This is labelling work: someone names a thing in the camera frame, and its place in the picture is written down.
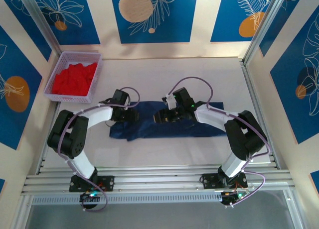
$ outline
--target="wire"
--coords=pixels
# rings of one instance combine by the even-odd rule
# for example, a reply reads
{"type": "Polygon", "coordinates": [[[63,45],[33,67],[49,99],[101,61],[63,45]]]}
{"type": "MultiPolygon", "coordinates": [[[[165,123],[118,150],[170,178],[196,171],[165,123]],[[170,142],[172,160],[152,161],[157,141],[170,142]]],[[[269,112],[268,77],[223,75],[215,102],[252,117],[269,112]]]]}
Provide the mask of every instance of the wire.
{"type": "Polygon", "coordinates": [[[238,188],[238,183],[236,182],[236,187],[235,187],[235,192],[237,191],[237,188],[238,188]]]}
{"type": "Polygon", "coordinates": [[[211,91],[210,97],[209,97],[208,101],[206,102],[207,108],[208,108],[210,111],[214,111],[214,112],[217,112],[217,113],[220,113],[220,114],[223,114],[223,115],[227,115],[227,116],[230,116],[230,117],[232,117],[232,118],[235,118],[235,119],[241,121],[243,124],[245,124],[247,127],[249,127],[255,134],[257,134],[257,135],[260,137],[260,139],[263,141],[263,143],[265,144],[265,146],[266,146],[267,152],[265,152],[265,153],[259,153],[259,154],[257,154],[257,155],[251,156],[251,157],[249,158],[249,160],[247,160],[247,162],[246,162],[246,163],[243,165],[243,167],[241,168],[241,171],[242,171],[243,173],[248,173],[248,174],[254,174],[254,175],[259,175],[259,176],[261,176],[261,177],[263,178],[262,184],[261,184],[258,188],[256,188],[253,192],[251,192],[248,196],[246,196],[246,197],[244,197],[243,199],[237,201],[236,203],[230,205],[230,206],[234,206],[234,205],[236,205],[236,204],[238,204],[238,203],[240,203],[240,202],[246,200],[247,198],[249,198],[250,196],[254,195],[255,193],[257,193],[257,192],[262,188],[262,186],[265,184],[266,178],[265,178],[264,175],[262,175],[262,174],[260,174],[260,173],[245,171],[244,169],[247,167],[247,165],[249,164],[249,162],[250,162],[252,159],[254,159],[254,158],[256,158],[256,157],[260,157],[260,156],[269,154],[269,153],[272,151],[271,146],[270,146],[270,144],[268,143],[268,141],[264,138],[264,136],[263,136],[258,130],[256,130],[251,124],[249,124],[248,122],[246,122],[246,121],[243,120],[242,118],[240,118],[240,117],[238,117],[238,116],[236,116],[236,115],[233,115],[233,114],[227,114],[226,112],[221,111],[221,110],[218,110],[218,109],[215,109],[215,108],[210,108],[210,107],[209,107],[209,106],[210,106],[209,103],[210,103],[210,100],[211,100],[212,97],[213,97],[213,93],[214,93],[214,92],[213,92],[213,88],[212,88],[212,86],[211,86],[207,81],[205,81],[205,80],[202,79],[202,78],[200,78],[200,77],[195,77],[195,76],[190,76],[190,77],[185,77],[185,78],[181,79],[180,81],[178,81],[178,82],[176,83],[176,85],[173,87],[173,89],[169,92],[169,95],[173,92],[173,90],[178,86],[178,84],[179,84],[180,82],[182,82],[182,81],[184,81],[184,80],[186,80],[186,79],[198,79],[198,80],[201,80],[201,81],[205,82],[205,83],[209,86],[210,91],[211,91]]]}
{"type": "Polygon", "coordinates": [[[237,205],[238,203],[241,203],[242,201],[248,199],[249,197],[253,196],[255,193],[257,193],[262,187],[263,185],[265,184],[266,182],[266,178],[264,175],[260,174],[260,173],[256,173],[256,172],[250,172],[250,171],[244,171],[244,173],[248,173],[248,174],[254,174],[254,175],[258,175],[258,176],[261,176],[263,178],[263,182],[259,185],[258,188],[256,188],[253,192],[251,192],[249,195],[245,196],[244,198],[242,198],[241,200],[233,203],[232,205],[230,206],[235,206],[237,205]]]}
{"type": "MultiPolygon", "coordinates": [[[[129,105],[131,104],[131,97],[130,97],[130,95],[128,95],[128,97],[129,97],[129,101],[128,101],[127,106],[129,106],[129,105]]],[[[112,99],[112,98],[108,98],[108,99],[105,100],[107,105],[108,105],[107,102],[110,101],[111,99],[112,99]]],[[[106,125],[107,127],[112,127],[112,126],[113,126],[113,125],[108,125],[107,121],[105,121],[105,125],[106,125]]]]}
{"type": "Polygon", "coordinates": [[[198,80],[200,80],[200,81],[205,82],[205,83],[209,86],[210,91],[211,91],[210,97],[209,97],[209,99],[208,99],[208,101],[207,101],[207,102],[208,102],[208,105],[209,105],[209,102],[210,102],[211,98],[213,98],[213,88],[212,88],[212,86],[211,86],[207,81],[205,81],[204,79],[202,79],[202,78],[200,78],[200,77],[196,77],[196,76],[189,76],[189,77],[185,77],[185,78],[181,79],[179,82],[176,83],[176,85],[174,85],[173,89],[169,92],[168,95],[170,95],[170,94],[173,92],[173,90],[175,90],[175,88],[180,84],[180,82],[182,82],[182,81],[184,81],[184,80],[187,80],[187,79],[198,79],[198,80]]]}
{"type": "Polygon", "coordinates": [[[123,108],[133,108],[135,106],[137,106],[139,103],[140,103],[140,99],[141,99],[141,96],[140,96],[140,93],[135,90],[134,88],[132,87],[123,87],[121,90],[123,89],[131,89],[133,91],[135,91],[139,97],[138,101],[134,104],[134,105],[131,105],[131,106],[123,106],[123,105],[117,105],[117,104],[107,104],[107,105],[97,105],[97,106],[93,106],[93,107],[90,107],[88,109],[85,109],[83,111],[80,111],[76,114],[73,115],[73,117],[71,117],[71,119],[68,121],[68,123],[66,124],[66,126],[64,127],[62,133],[61,133],[61,137],[60,137],[60,140],[59,140],[59,144],[58,144],[58,147],[57,147],[57,152],[58,152],[58,155],[63,158],[64,160],[66,160],[67,164],[69,165],[69,167],[72,169],[73,171],[73,174],[77,175],[78,177],[80,177],[81,179],[83,179],[84,181],[88,182],[89,184],[91,184],[94,188],[97,188],[102,194],[103,196],[105,197],[106,199],[106,202],[105,202],[105,205],[100,208],[100,209],[97,209],[97,210],[87,210],[83,207],[82,205],[82,208],[84,211],[87,211],[87,212],[100,212],[102,211],[108,204],[108,197],[106,195],[106,193],[98,186],[96,185],[95,183],[91,182],[90,180],[88,180],[87,178],[83,177],[80,173],[77,172],[76,168],[73,166],[73,164],[69,161],[69,158],[67,156],[64,156],[63,154],[61,154],[61,145],[62,145],[62,141],[63,141],[63,138],[66,134],[66,131],[68,130],[69,126],[71,125],[71,123],[73,122],[73,120],[79,116],[79,115],[82,115],[83,113],[86,113],[88,111],[92,111],[92,110],[95,110],[95,109],[98,109],[98,108],[102,108],[102,107],[108,107],[108,106],[114,106],[114,107],[123,107],[123,108]]]}

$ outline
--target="enclosure wall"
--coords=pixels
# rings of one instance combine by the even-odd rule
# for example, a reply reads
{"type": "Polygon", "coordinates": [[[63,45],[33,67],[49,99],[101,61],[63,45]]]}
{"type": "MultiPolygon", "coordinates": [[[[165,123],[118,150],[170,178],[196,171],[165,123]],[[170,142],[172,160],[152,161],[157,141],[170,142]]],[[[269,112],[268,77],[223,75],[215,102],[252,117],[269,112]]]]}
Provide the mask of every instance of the enclosure wall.
{"type": "Polygon", "coordinates": [[[55,57],[47,62],[3,0],[0,12],[0,93],[7,90],[0,99],[0,228],[6,229],[48,132],[52,107],[41,92],[55,57]]]}
{"type": "Polygon", "coordinates": [[[141,59],[243,57],[271,0],[35,2],[62,50],[141,59]]]}
{"type": "MultiPolygon", "coordinates": [[[[270,48],[266,38],[278,29],[275,24],[247,66],[275,148],[291,172],[312,228],[318,228],[319,196],[311,173],[319,170],[318,37],[313,37],[319,31],[319,7],[318,0],[298,1],[270,48]]],[[[283,8],[277,24],[285,14],[283,8]]]]}

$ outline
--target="white table surface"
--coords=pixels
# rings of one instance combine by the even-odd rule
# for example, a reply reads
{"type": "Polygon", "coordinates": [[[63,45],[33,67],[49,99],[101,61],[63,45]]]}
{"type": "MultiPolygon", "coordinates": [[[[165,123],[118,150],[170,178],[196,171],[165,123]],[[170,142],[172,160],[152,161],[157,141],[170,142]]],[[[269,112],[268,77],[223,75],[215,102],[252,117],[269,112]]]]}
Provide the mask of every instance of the white table surface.
{"type": "MultiPolygon", "coordinates": [[[[107,60],[98,80],[91,104],[61,103],[59,111],[79,111],[95,106],[112,97],[115,89],[125,86],[136,88],[141,101],[161,101],[183,77],[198,76],[207,80],[214,89],[212,102],[224,102],[227,111],[249,110],[254,107],[238,58],[184,58],[151,60],[107,60]]],[[[182,82],[191,97],[206,101],[208,86],[196,79],[182,82]]],[[[132,101],[135,92],[129,90],[132,101]]],[[[97,167],[135,167],[222,164],[231,153],[226,136],[207,138],[125,139],[109,138],[109,128],[104,122],[90,128],[85,143],[85,153],[97,167]]],[[[270,163],[268,155],[254,163],[270,163]]],[[[46,168],[66,167],[63,159],[49,149],[43,164],[46,168]]]]}

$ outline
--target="glass panel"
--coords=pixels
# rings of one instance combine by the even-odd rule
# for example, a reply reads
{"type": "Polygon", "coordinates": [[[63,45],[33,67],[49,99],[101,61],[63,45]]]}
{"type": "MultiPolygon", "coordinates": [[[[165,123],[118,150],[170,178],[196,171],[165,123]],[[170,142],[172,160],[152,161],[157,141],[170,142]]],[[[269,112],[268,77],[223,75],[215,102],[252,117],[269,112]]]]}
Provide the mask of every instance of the glass panel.
{"type": "Polygon", "coordinates": [[[238,206],[221,203],[112,204],[101,213],[79,205],[32,206],[27,229],[294,228],[284,192],[261,191],[238,206]]]}

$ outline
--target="floral wall print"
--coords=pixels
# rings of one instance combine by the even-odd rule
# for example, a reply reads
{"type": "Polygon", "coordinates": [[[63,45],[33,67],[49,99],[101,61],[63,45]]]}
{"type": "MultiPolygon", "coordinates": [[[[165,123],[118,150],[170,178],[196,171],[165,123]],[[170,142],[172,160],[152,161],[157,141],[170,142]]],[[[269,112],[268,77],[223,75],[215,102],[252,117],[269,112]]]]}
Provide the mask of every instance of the floral wall print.
{"type": "Polygon", "coordinates": [[[221,0],[211,42],[250,41],[271,0],[221,0]]]}
{"type": "MultiPolygon", "coordinates": [[[[29,16],[21,0],[7,1],[11,10],[24,14],[24,18],[29,16]]],[[[35,1],[61,45],[100,44],[86,0],[35,1]]]]}
{"type": "Polygon", "coordinates": [[[0,143],[17,149],[41,80],[38,71],[0,27],[0,143]]]}
{"type": "Polygon", "coordinates": [[[121,43],[190,41],[196,0],[112,2],[121,43]]]}
{"type": "Polygon", "coordinates": [[[259,44],[263,56],[268,52],[298,2],[299,0],[284,0],[282,3],[281,8],[278,10],[263,40],[259,44]]]}
{"type": "Polygon", "coordinates": [[[319,133],[319,6],[271,70],[298,143],[319,133]]]}
{"type": "Polygon", "coordinates": [[[51,54],[51,48],[42,36],[40,30],[32,20],[29,12],[24,7],[21,0],[4,0],[12,13],[20,22],[26,33],[30,36],[36,47],[42,53],[43,57],[48,60],[51,54]]]}

